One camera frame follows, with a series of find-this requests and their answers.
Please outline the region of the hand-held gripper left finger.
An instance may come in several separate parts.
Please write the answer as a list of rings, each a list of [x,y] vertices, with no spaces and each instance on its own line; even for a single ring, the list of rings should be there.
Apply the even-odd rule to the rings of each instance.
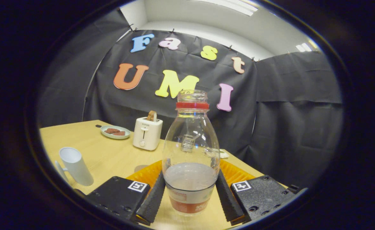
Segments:
[[[155,221],[164,190],[159,160],[126,178],[111,177],[85,198],[116,219],[149,226]]]

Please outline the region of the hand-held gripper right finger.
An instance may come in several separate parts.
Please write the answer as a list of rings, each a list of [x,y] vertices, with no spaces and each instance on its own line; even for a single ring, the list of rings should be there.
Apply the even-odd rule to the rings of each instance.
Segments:
[[[293,185],[285,188],[271,176],[253,176],[224,160],[216,188],[226,220],[233,226],[260,221],[307,191]]]

